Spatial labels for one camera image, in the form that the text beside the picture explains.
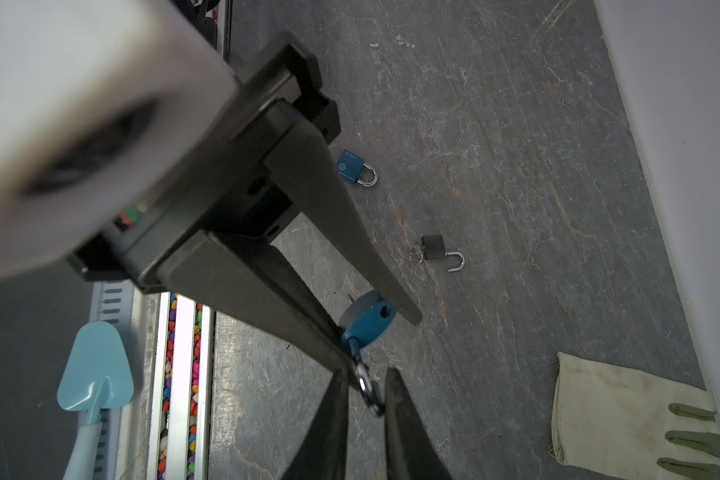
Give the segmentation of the dark grey padlock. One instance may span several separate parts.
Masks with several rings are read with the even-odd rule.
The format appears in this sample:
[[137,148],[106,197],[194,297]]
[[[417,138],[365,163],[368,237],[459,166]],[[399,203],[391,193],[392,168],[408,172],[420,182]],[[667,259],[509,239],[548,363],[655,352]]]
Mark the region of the dark grey padlock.
[[465,266],[465,257],[461,252],[448,251],[445,246],[444,237],[442,234],[424,235],[421,237],[421,248],[423,259],[427,261],[440,260],[447,257],[454,257],[459,260],[459,263],[451,268],[448,268],[449,273],[455,273],[461,271]]

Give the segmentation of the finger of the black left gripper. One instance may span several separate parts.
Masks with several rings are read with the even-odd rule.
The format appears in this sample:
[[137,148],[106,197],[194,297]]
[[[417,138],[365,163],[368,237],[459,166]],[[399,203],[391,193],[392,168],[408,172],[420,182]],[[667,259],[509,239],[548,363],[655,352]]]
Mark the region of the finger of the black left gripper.
[[365,230],[318,129],[302,120],[264,161],[270,178],[333,247],[411,324],[423,314]]
[[331,372],[354,370],[335,321],[284,255],[264,241],[201,230],[157,276],[170,290],[290,343]]

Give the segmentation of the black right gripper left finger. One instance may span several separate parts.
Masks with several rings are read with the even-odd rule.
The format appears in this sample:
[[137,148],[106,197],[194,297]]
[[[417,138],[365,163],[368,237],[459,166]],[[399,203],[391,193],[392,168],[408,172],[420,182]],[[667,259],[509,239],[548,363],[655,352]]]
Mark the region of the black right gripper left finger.
[[344,479],[348,439],[349,378],[334,372],[308,432],[282,479]]

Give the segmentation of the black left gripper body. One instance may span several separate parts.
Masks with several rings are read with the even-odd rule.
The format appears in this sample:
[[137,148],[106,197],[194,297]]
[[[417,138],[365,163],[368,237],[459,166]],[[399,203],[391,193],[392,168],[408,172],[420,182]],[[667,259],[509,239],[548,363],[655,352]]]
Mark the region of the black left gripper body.
[[270,243],[301,211],[265,162],[282,154],[296,125],[317,132],[314,153],[341,131],[337,104],[322,91],[317,57],[282,32],[239,73],[240,96],[210,136],[126,213],[68,258],[87,281],[130,280],[146,293],[166,290],[158,271],[197,232]]

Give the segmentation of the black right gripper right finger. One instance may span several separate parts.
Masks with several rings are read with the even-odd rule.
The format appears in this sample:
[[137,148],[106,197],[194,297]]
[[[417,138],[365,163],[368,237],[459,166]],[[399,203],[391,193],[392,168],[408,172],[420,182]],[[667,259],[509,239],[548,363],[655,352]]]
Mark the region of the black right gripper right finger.
[[401,373],[385,379],[385,455],[388,479],[452,479],[438,456]]

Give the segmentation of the tiny silver key with ring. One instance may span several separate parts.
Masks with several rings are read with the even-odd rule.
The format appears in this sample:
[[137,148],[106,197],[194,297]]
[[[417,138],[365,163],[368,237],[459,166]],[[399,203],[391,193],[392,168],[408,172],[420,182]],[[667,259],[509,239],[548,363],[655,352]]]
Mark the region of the tiny silver key with ring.
[[356,338],[351,337],[348,340],[348,347],[355,366],[355,374],[360,386],[360,392],[366,406],[377,417],[382,417],[385,411],[385,405],[380,396],[380,388],[369,371],[369,367],[363,361],[361,348]]

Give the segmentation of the small blue padlock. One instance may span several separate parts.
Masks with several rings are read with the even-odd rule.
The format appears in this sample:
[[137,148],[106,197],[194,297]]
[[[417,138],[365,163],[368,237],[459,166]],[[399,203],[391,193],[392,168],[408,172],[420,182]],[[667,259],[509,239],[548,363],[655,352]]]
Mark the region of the small blue padlock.
[[342,348],[362,350],[385,332],[396,315],[397,310],[376,290],[359,297],[339,318]]

